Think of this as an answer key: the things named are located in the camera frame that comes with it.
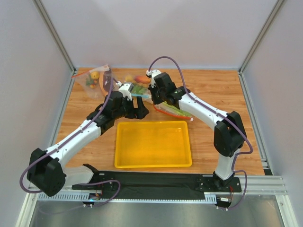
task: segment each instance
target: white wall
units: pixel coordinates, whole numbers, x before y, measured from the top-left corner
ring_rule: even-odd
[[[15,226],[31,152],[50,143],[71,73],[31,0],[0,7],[0,222]]]
[[[303,2],[288,0],[244,72],[270,166],[303,226]]]
[[[43,0],[76,66],[239,68],[276,0]],[[159,67],[171,67],[162,61]]]

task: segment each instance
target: yellow fruit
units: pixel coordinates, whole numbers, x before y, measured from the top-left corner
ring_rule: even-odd
[[[91,77],[92,79],[99,79],[100,73],[99,73],[98,71],[91,72],[91,73],[90,73],[90,77]]]

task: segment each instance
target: plastic bag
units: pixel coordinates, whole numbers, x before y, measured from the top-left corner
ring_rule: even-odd
[[[128,74],[125,76],[125,82],[131,82],[134,85],[132,90],[132,96],[141,96],[143,101],[150,100],[151,102],[151,94],[149,93],[148,85],[151,83],[151,79],[145,75],[134,76]]]
[[[179,110],[178,108],[174,107],[173,105],[168,105],[167,102],[160,103],[159,105],[153,105],[153,107],[163,113],[167,114],[172,117],[177,117],[184,120],[193,121],[194,118],[192,115],[184,110]]]
[[[109,92],[111,77],[115,77],[108,65],[72,76],[80,84],[89,98],[103,100]]]

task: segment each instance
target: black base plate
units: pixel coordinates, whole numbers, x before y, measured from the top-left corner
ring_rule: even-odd
[[[232,178],[232,180],[224,187],[216,187],[214,183],[214,178],[210,176],[203,176],[199,178],[199,190],[201,192],[231,192],[231,187],[233,192],[241,192],[240,180],[237,177]]]
[[[227,188],[216,189],[212,184],[212,176],[199,174],[99,171],[94,175],[94,183],[110,179],[118,180],[121,183],[117,199],[203,200],[205,199],[204,192],[230,192],[229,186],[233,188],[234,192],[241,192],[240,182],[236,177],[231,180],[231,184]],[[117,187],[117,183],[106,183],[96,186],[73,185],[72,189],[102,189],[103,198],[110,198],[116,192]]]

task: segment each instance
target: black mount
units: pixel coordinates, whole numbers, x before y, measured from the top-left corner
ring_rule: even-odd
[[[148,89],[151,91],[152,101],[154,104],[160,104],[167,102],[169,105],[173,105],[180,109],[179,102],[183,95],[185,95],[184,87],[176,87],[175,83],[172,82],[169,74],[163,72],[154,77],[156,86],[151,87],[149,85]]]
[[[121,191],[117,199],[149,199],[149,200],[202,200],[204,192],[230,193],[241,192],[240,181],[234,177],[230,184],[218,189],[212,175],[200,174],[167,174],[98,171],[89,164],[87,168],[94,173],[89,183],[115,179],[121,183]],[[102,184],[94,186],[73,185],[74,190],[102,190],[103,198],[110,198],[118,189],[118,184]]]
[[[242,119],[237,112],[228,113],[227,118],[246,136]],[[214,147],[221,155],[232,157],[239,148],[243,147],[243,144],[243,137],[226,120],[217,122],[214,127]]]
[[[46,154],[39,148],[30,156],[29,164]],[[27,172],[27,179],[42,190],[46,195],[56,195],[65,184],[66,175],[63,173],[59,159],[46,157]]]
[[[143,119],[149,110],[144,106],[141,97],[136,97],[138,108],[134,107],[134,100],[127,100],[119,91],[112,91],[110,98],[102,111],[102,114],[94,120],[97,126],[101,128],[101,135],[109,128],[114,126],[115,120],[125,117],[130,119]],[[96,107],[94,112],[87,116],[87,120],[92,120],[99,112],[103,104]]]

